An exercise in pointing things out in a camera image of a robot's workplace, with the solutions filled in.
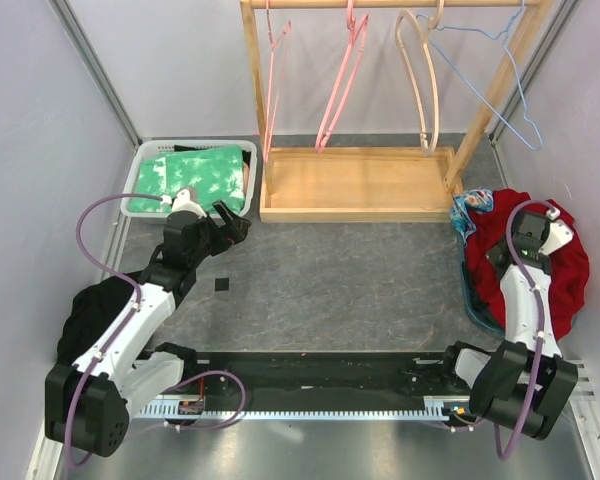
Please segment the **red skirt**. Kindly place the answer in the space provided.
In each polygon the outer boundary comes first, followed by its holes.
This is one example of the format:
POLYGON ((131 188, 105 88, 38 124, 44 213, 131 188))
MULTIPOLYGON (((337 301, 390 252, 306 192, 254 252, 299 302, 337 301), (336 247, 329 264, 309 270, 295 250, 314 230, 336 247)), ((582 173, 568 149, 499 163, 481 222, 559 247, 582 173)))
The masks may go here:
POLYGON ((523 329, 543 317, 542 330, 559 341, 572 327, 572 321, 585 303, 585 287, 589 278, 589 260, 574 229, 574 218, 555 202, 533 201, 529 194, 511 189, 493 191, 494 208, 490 213, 471 211, 478 235, 489 238, 505 236, 509 259, 502 267, 500 288, 504 297, 506 321, 520 318, 523 329), (517 213, 526 210, 545 215, 553 205, 560 218, 573 230, 575 238, 550 255, 551 272, 526 266, 520 260, 511 239, 512 224, 517 213))

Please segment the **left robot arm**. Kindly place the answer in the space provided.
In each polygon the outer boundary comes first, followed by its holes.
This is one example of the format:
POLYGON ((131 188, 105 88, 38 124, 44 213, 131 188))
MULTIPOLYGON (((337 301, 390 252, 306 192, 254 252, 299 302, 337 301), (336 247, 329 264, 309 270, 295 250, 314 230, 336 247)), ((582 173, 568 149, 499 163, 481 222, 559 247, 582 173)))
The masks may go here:
POLYGON ((108 457, 157 396, 198 385, 200 371, 186 360, 190 350, 167 346, 134 363, 192 289, 200 264, 243 242, 251 223, 222 201, 214 202, 214 214, 190 199, 171 203, 163 240, 130 283, 132 293, 117 317, 71 365, 55 365, 47 374, 44 433, 66 449, 108 457))

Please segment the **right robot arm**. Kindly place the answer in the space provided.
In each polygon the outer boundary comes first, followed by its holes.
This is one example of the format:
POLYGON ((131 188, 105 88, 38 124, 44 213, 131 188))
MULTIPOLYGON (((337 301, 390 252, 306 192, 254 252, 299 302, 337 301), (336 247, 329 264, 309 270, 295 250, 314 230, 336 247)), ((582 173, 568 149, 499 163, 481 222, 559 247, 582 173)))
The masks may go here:
POLYGON ((546 438, 577 384, 578 369, 553 333, 549 303, 550 256, 573 238, 557 208, 515 208, 487 255, 504 297, 504 339, 493 352, 457 342, 437 371, 445 391, 469 387, 472 415, 511 429, 513 437, 546 438))

